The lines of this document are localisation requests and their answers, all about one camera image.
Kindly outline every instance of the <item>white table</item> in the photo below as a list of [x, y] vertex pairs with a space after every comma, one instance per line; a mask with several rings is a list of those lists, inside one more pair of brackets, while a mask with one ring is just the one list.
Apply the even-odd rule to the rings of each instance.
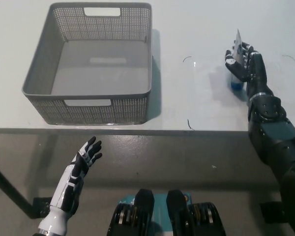
[[68, 0], [0, 1], [0, 133], [194, 132], [187, 120], [195, 131], [246, 131], [247, 105], [228, 88], [224, 66], [237, 29], [263, 54], [269, 86], [295, 125], [295, 1], [286, 0], [143, 0], [152, 5], [161, 82], [151, 97], [161, 101], [159, 112], [142, 125], [48, 125], [21, 87], [49, 6], [58, 1]]

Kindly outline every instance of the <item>woven mesh pattern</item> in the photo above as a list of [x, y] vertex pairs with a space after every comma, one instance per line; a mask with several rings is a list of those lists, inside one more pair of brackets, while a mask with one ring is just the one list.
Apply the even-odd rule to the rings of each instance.
[[[118, 17], [89, 17], [83, 7], [55, 8], [49, 13], [31, 69], [26, 91], [51, 94], [61, 52], [70, 40], [141, 40], [150, 39], [151, 10], [145, 7], [121, 7]], [[146, 122], [148, 94], [138, 99], [116, 99], [111, 106], [73, 107], [63, 100], [44, 100], [28, 96], [49, 124], [95, 125], [139, 124]]]
[[147, 98], [112, 100], [109, 107], [69, 107], [61, 100], [31, 100], [49, 124], [140, 124], [146, 122]]
[[62, 34], [54, 17], [49, 18], [45, 28], [47, 30], [42, 34], [33, 66], [28, 75], [30, 78], [33, 78], [29, 80], [28, 84], [32, 94], [51, 93], [64, 45]]
[[82, 7], [56, 8], [53, 12], [63, 39], [141, 40], [148, 36], [150, 9], [121, 8], [119, 17], [88, 17]]

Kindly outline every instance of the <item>robotic arm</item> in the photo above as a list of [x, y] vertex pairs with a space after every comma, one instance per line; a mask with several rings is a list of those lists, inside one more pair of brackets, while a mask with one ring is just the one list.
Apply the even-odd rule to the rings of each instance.
[[67, 222], [75, 214], [79, 206], [79, 196], [82, 191], [84, 177], [94, 162], [102, 154], [101, 141], [95, 143], [92, 137], [86, 142], [73, 158], [58, 183], [50, 203], [50, 212], [38, 227], [34, 236], [65, 236]]
[[284, 213], [295, 232], [295, 127], [288, 120], [280, 98], [267, 86], [262, 55], [246, 43], [240, 49], [244, 65], [228, 50], [225, 65], [247, 82], [248, 134], [260, 159], [269, 165], [280, 185]]

